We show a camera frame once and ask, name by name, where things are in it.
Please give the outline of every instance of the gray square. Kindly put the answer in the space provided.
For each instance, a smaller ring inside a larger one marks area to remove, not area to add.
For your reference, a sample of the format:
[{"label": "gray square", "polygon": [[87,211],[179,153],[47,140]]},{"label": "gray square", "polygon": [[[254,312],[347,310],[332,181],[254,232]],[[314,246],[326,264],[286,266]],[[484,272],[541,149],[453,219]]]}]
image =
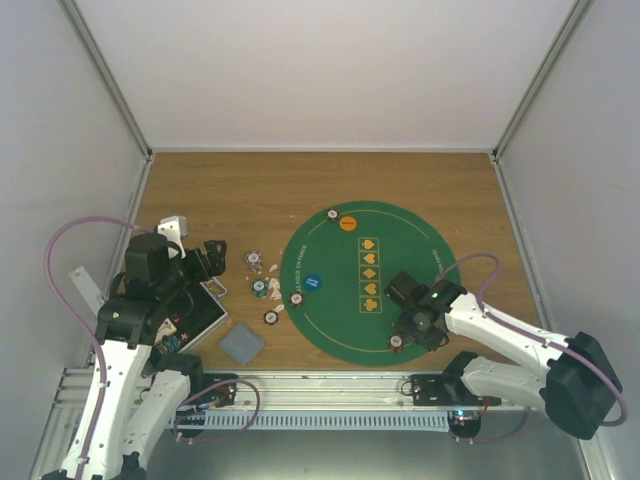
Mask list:
[{"label": "gray square", "polygon": [[218,347],[245,366],[264,348],[264,340],[244,323],[239,323],[220,341]]}]

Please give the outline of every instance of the metal grate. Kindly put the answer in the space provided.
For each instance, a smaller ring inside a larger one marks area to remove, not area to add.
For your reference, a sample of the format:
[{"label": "metal grate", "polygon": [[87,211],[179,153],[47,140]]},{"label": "metal grate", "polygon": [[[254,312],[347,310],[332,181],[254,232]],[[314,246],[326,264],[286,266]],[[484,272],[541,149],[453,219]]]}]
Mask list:
[{"label": "metal grate", "polygon": [[[180,429],[228,430],[242,428],[252,412],[221,410],[203,417],[198,425],[180,425]],[[252,430],[413,430],[446,432],[446,413],[441,412],[261,412]]]}]

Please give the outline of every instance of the green poker mat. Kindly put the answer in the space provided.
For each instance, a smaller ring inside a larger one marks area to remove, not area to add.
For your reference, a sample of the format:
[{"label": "green poker mat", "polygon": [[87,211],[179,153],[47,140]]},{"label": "green poker mat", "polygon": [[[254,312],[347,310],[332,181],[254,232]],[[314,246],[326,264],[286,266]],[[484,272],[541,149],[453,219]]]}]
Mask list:
[{"label": "green poker mat", "polygon": [[[315,346],[341,360],[389,366],[413,360],[426,350],[407,342],[388,347],[400,309],[384,295],[404,270],[422,283],[455,261],[442,236],[408,210],[374,201],[348,202],[318,212],[294,233],[284,251],[280,284],[293,323]],[[447,275],[460,282],[460,273]],[[303,303],[294,307],[292,293]]]}]

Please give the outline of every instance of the wooden table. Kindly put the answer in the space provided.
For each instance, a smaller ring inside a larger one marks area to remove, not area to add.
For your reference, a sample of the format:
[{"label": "wooden table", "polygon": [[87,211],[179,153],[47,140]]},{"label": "wooden table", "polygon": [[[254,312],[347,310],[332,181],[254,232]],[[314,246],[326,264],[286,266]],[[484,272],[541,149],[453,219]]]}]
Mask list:
[{"label": "wooden table", "polygon": [[[358,370],[333,358],[303,337],[286,311],[270,327],[265,311],[282,301],[251,294],[253,275],[244,256],[259,250],[265,267],[280,265],[291,235],[308,217],[352,200],[393,203],[423,217],[445,238],[457,258],[491,252],[503,272],[486,300],[532,324],[539,324],[493,168],[483,154],[390,153],[171,153],[155,159],[138,223],[154,225],[171,215],[185,215],[186,247],[209,239],[226,240],[229,288],[223,304],[231,320],[194,351],[206,368],[239,366],[218,349],[220,339],[237,324],[249,325],[265,341],[251,369]],[[463,284],[477,289],[491,272],[489,260],[462,267]],[[278,270],[262,276],[277,275]],[[472,340],[452,336],[436,352],[389,370],[441,370],[461,350],[501,357]]]}]

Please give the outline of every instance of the yellow curved line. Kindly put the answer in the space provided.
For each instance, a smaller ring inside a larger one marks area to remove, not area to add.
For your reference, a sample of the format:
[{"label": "yellow curved line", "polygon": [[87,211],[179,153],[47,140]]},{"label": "yellow curved line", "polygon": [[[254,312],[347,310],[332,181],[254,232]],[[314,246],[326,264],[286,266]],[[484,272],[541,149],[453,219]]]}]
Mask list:
[{"label": "yellow curved line", "polygon": [[358,352],[365,352],[365,353],[389,353],[391,352],[391,350],[389,350],[388,348],[385,348],[384,350],[367,350],[365,348],[356,348],[356,347],[352,347],[351,345],[346,345],[342,342],[339,342],[338,340],[336,340],[335,338],[331,338],[329,335],[327,335],[326,333],[324,333],[322,330],[320,330],[318,328],[318,326],[313,323],[311,321],[311,319],[309,318],[309,315],[307,315],[306,313],[304,314],[304,318],[307,319],[307,321],[313,326],[313,328],[315,328],[316,330],[318,330],[318,332],[320,332],[322,335],[324,335],[326,338],[328,338],[329,340],[331,340],[333,343],[337,343],[338,345],[340,345],[341,347],[344,348],[349,348],[351,350],[356,350]]},{"label": "yellow curved line", "polygon": [[[409,225],[411,225],[413,228],[415,228],[416,230],[418,230],[422,235],[424,235],[424,237],[427,240],[430,240],[429,235],[427,235],[426,233],[424,233],[422,230],[420,230],[418,227],[416,227],[413,223],[411,223],[409,220],[407,220],[406,218],[402,218],[399,217],[398,215],[394,214],[394,213],[389,213],[389,212],[381,212],[380,210],[349,210],[348,212],[344,212],[344,214],[347,213],[358,213],[358,212],[369,212],[369,213],[381,213],[383,215],[389,215],[390,217],[395,217],[398,220],[402,220],[405,223],[408,223]],[[323,220],[322,222],[320,222],[318,225],[316,225],[315,227],[313,227],[313,229],[311,229],[311,231],[307,234],[307,236],[311,235],[313,232],[315,232],[318,228],[320,228],[322,225],[324,225],[325,223],[327,223],[327,220]]]}]

